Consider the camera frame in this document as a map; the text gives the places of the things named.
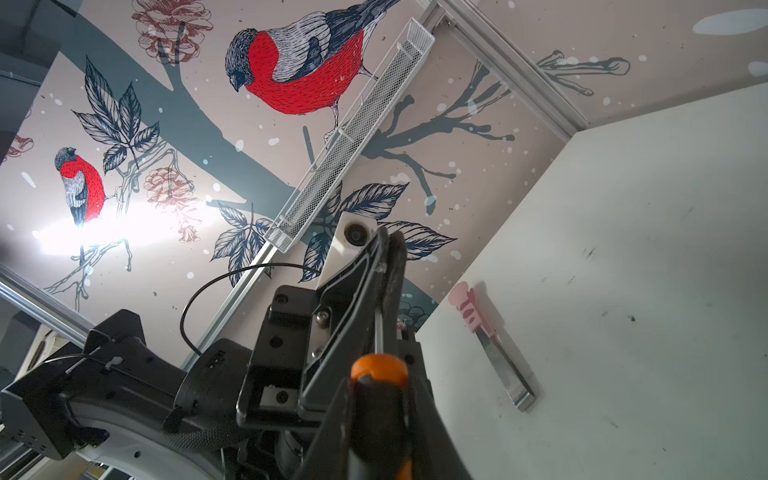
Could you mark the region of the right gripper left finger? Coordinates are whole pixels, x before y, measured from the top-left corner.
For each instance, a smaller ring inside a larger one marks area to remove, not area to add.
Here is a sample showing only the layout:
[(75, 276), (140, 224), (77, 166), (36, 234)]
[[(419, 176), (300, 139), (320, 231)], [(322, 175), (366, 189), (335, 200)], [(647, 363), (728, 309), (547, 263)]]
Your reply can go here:
[(354, 383), (343, 380), (294, 479), (347, 479)]

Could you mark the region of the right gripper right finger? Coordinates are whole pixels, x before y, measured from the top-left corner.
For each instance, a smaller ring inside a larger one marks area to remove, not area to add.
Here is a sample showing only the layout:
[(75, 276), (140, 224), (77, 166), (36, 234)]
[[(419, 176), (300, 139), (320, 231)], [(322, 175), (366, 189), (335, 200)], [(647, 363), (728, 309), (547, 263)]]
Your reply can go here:
[(414, 479), (471, 479), (434, 402), (421, 345), (407, 342), (408, 414)]

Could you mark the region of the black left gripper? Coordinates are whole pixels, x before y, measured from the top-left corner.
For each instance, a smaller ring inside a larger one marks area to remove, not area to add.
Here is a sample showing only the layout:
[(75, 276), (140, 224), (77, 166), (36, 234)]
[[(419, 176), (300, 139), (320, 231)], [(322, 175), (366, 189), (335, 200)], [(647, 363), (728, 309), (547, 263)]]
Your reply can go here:
[(340, 382), (370, 345), (383, 290), (383, 352), (397, 353), (399, 302), (407, 262), (401, 231), (382, 227), (317, 292), (275, 291), (236, 402), (246, 430), (315, 432)]

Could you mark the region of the orange black screwdriver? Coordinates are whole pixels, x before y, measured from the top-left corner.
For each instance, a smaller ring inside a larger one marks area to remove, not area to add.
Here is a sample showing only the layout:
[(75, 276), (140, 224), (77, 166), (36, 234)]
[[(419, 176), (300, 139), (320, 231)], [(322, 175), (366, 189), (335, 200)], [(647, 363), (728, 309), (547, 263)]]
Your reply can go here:
[(374, 310), (373, 351), (351, 368), (353, 409), (348, 443), (349, 479), (411, 479), (406, 393), (409, 373), (393, 351), (396, 330)]

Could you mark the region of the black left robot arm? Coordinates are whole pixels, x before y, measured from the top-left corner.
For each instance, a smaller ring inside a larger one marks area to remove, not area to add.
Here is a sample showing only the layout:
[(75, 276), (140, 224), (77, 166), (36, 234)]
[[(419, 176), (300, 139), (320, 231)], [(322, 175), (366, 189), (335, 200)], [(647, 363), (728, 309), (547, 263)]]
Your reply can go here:
[(410, 447), (399, 355), (404, 236), (377, 230), (317, 289), (276, 290), (256, 344), (221, 339), (188, 371), (121, 310), (1, 394), (4, 434), (51, 460), (137, 479), (395, 477)]

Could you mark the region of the pink handled knife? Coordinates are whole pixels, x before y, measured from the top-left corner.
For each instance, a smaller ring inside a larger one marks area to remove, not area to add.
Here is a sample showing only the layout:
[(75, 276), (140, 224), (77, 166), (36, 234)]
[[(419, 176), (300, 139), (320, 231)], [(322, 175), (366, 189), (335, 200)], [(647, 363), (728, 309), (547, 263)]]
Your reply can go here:
[(447, 299), (460, 313), (468, 331), (479, 340), (512, 404), (521, 412), (528, 411), (537, 400), (536, 394), (506, 352), (498, 331), (480, 308), (475, 290), (467, 282), (459, 282), (447, 295)]

